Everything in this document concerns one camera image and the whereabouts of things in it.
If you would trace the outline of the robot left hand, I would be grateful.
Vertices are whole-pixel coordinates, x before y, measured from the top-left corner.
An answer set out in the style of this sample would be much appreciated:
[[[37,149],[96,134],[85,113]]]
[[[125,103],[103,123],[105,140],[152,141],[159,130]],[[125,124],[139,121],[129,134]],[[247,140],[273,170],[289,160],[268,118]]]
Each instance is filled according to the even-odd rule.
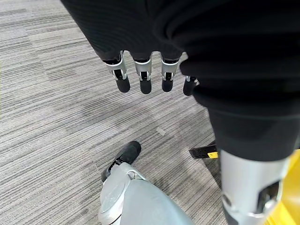
[[[262,225],[300,145],[297,0],[65,0],[97,53],[185,52],[207,108],[231,225]]]

